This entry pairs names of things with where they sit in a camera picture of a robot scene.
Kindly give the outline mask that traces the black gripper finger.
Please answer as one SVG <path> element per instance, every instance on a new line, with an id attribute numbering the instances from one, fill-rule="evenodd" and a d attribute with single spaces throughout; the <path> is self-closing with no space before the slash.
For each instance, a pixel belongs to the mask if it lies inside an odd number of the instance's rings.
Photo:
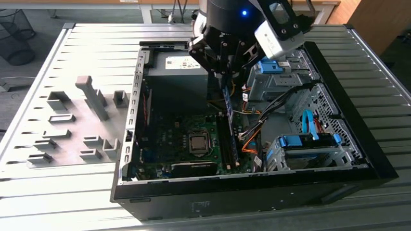
<path id="1" fill-rule="evenodd" d="M 226 73 L 226 56 L 222 55 L 221 32 L 212 26 L 205 26 L 202 34 L 188 40 L 188 53 L 200 66 L 210 73 Z"/>
<path id="2" fill-rule="evenodd" d="M 233 54 L 228 55 L 228 72 L 230 77 L 241 77 L 261 60 L 265 53 L 254 39 L 250 41 L 238 40 L 233 48 Z"/>

